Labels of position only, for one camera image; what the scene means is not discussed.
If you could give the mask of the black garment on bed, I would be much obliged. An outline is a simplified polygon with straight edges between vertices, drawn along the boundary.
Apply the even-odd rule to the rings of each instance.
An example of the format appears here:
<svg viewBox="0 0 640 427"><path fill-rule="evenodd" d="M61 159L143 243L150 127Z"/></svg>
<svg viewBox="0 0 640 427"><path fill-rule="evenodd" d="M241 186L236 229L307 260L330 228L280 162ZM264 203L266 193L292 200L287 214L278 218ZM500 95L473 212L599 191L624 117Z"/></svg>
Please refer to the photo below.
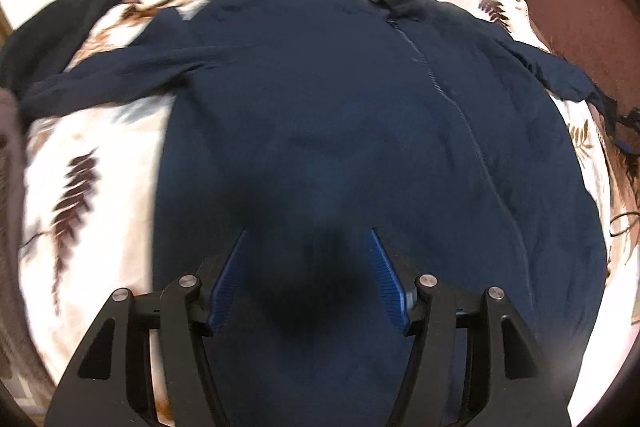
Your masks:
<svg viewBox="0 0 640 427"><path fill-rule="evenodd" d="M17 100L38 81L63 72L94 24L124 0L56 0L20 28L1 49L1 87Z"/></svg>

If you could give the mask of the navy blue shirt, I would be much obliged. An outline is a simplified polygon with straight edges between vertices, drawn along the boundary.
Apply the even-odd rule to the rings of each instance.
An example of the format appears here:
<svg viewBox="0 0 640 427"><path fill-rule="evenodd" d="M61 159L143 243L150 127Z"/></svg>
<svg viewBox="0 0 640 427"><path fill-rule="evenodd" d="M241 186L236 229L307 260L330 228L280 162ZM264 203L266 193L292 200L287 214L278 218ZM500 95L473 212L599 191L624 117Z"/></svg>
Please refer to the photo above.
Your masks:
<svg viewBox="0 0 640 427"><path fill-rule="evenodd" d="M206 346L237 426L381 426L410 343L367 240L460 291L497 285L562 402L606 252L556 101L603 107L579 68L435 0L213 0L23 95L28 120L174 92L155 196L164 286L240 232L238 298Z"/></svg>

